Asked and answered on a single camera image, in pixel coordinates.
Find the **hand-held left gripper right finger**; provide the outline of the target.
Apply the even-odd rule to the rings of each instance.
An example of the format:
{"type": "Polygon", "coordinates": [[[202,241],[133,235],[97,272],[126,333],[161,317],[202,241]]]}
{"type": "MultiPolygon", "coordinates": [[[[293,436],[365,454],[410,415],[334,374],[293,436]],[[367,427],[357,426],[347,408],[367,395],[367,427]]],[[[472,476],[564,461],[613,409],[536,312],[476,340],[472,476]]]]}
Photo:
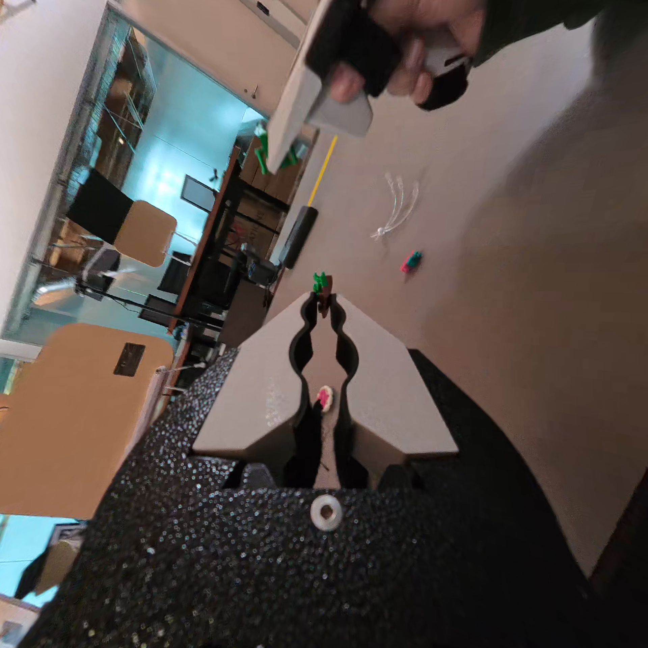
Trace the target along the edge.
{"type": "Polygon", "coordinates": [[[390,466],[458,454],[407,347],[341,294],[330,324],[345,377],[338,392],[334,456],[342,487],[375,487],[390,466]]]}

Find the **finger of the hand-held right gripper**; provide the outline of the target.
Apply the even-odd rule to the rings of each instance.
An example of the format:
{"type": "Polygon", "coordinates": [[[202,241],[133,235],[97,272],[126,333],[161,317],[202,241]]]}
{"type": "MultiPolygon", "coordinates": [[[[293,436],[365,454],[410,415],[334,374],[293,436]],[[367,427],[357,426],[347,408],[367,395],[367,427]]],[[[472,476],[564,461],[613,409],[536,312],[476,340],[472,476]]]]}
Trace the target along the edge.
{"type": "Polygon", "coordinates": [[[364,137],[371,127],[373,110],[364,93],[352,101],[338,102],[321,93],[306,117],[306,124],[336,135],[364,137]]]}
{"type": "Polygon", "coordinates": [[[340,126],[340,105],[330,95],[330,77],[340,44],[336,1],[322,1],[309,22],[279,104],[268,123],[266,166],[280,169],[304,125],[340,126]]]}

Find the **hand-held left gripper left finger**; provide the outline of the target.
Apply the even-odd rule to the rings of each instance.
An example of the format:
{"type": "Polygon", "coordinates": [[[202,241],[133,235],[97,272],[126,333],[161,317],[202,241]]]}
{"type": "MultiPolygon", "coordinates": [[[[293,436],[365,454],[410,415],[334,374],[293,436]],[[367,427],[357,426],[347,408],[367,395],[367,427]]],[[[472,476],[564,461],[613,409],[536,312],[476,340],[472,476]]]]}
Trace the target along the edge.
{"type": "Polygon", "coordinates": [[[199,456],[261,463],[282,485],[313,485],[321,426],[303,369],[318,296],[305,293],[243,342],[193,444],[199,456]]]}

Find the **green lego build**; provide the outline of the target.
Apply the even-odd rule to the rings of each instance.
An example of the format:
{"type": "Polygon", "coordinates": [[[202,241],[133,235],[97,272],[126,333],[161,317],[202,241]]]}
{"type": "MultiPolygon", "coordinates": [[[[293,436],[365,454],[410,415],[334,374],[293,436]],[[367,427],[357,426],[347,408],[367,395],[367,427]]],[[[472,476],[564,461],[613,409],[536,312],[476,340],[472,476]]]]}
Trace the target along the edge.
{"type": "MultiPolygon", "coordinates": [[[[267,123],[263,119],[258,121],[254,128],[255,138],[258,139],[259,143],[254,148],[255,156],[259,162],[261,172],[264,175],[275,174],[268,168],[268,154],[269,154],[269,139],[268,132],[266,129],[267,123]]],[[[306,157],[306,154],[309,152],[310,148],[307,143],[297,140],[288,150],[288,153],[282,160],[281,165],[278,170],[289,168],[291,166],[297,166],[301,163],[302,160],[306,157]]]]}

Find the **green and brown lego piece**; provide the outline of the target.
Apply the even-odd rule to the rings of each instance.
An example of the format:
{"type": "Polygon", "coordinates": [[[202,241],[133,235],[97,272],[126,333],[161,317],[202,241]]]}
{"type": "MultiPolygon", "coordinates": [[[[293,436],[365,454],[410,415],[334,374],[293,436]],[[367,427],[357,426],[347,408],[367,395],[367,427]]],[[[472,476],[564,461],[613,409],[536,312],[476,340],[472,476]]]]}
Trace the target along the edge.
{"type": "Polygon", "coordinates": [[[333,276],[322,271],[313,274],[313,292],[317,296],[318,312],[323,319],[328,316],[333,293],[333,276]]]}

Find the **person's right forearm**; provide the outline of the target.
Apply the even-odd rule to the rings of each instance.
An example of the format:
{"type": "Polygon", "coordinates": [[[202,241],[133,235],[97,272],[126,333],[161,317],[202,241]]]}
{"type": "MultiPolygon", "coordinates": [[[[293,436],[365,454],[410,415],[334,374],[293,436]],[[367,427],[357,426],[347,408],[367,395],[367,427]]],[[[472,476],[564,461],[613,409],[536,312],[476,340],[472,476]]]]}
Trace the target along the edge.
{"type": "Polygon", "coordinates": [[[601,12],[646,1],[486,1],[480,44],[472,66],[479,67],[509,45],[562,25],[582,27],[601,12]]]}

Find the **person's right hand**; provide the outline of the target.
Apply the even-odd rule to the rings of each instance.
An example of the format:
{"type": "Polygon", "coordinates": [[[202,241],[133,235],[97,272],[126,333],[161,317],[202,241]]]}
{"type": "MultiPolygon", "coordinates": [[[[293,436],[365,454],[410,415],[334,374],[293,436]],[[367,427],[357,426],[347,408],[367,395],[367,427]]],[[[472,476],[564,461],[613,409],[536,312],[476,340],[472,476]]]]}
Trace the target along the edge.
{"type": "Polygon", "coordinates": [[[369,13],[401,43],[402,59],[387,85],[389,94],[408,96],[417,106],[426,102],[433,77],[425,66],[425,36],[447,28],[463,53],[478,50],[486,1],[376,1],[369,13]]]}

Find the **stack of cardboard boxes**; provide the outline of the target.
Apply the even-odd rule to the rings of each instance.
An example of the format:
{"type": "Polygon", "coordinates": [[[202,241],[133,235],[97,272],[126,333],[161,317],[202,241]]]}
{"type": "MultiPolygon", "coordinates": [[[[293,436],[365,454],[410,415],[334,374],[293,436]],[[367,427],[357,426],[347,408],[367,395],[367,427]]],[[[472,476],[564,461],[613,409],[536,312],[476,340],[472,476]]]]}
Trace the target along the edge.
{"type": "MultiPolygon", "coordinates": [[[[316,137],[307,137],[301,140],[309,145],[310,150],[316,141],[316,137]]],[[[296,186],[301,181],[303,169],[308,161],[311,151],[306,154],[304,160],[297,166],[291,166],[278,170],[275,174],[264,175],[261,172],[259,162],[255,156],[254,148],[259,141],[255,138],[254,129],[242,130],[235,139],[234,146],[238,148],[237,160],[240,165],[240,179],[252,187],[262,190],[273,198],[279,199],[286,204],[292,203],[296,186]]]]}

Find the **dark monitor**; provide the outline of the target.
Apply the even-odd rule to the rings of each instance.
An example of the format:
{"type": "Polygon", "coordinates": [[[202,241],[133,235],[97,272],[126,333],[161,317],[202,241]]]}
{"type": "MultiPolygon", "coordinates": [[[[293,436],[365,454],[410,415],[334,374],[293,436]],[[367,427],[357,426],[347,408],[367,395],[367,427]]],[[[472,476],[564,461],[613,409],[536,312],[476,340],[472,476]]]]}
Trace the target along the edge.
{"type": "Polygon", "coordinates": [[[210,213],[216,201],[217,191],[212,187],[186,175],[184,178],[180,197],[191,206],[210,213]]]}

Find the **dark wooden desk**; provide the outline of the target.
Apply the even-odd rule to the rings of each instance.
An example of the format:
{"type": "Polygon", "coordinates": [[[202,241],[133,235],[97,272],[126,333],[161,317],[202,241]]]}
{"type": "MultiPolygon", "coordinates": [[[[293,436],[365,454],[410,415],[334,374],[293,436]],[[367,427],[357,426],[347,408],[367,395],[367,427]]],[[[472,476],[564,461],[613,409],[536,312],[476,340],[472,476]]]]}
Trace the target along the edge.
{"type": "Polygon", "coordinates": [[[220,190],[217,191],[213,207],[207,216],[204,231],[189,266],[187,278],[183,283],[174,311],[169,315],[166,329],[168,334],[172,334],[179,323],[190,323],[197,327],[218,330],[218,327],[208,318],[190,317],[189,301],[191,297],[197,296],[198,280],[206,270],[209,258],[213,255],[220,256],[230,227],[239,214],[241,200],[250,198],[258,204],[270,207],[279,215],[287,215],[290,210],[287,203],[240,179],[242,170],[238,161],[240,152],[241,149],[237,146],[231,150],[228,166],[222,176],[220,190]]]}

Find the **tan chair with dark slot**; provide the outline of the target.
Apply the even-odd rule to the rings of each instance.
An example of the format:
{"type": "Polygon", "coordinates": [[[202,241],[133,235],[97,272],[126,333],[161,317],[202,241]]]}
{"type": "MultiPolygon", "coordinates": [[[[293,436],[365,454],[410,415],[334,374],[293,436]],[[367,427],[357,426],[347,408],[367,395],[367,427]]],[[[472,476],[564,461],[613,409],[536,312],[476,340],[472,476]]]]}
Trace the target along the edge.
{"type": "Polygon", "coordinates": [[[1,420],[1,513],[91,519],[173,360],[156,336],[85,323],[49,336],[1,420]]]}

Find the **black chair back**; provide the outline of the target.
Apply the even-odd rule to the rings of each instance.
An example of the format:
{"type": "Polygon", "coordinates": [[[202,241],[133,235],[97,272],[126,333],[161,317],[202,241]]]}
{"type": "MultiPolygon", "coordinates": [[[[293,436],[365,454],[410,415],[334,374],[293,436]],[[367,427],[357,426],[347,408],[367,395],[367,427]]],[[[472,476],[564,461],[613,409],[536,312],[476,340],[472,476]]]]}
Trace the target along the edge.
{"type": "Polygon", "coordinates": [[[113,245],[133,205],[133,199],[92,168],[66,216],[89,234],[113,245]]]}

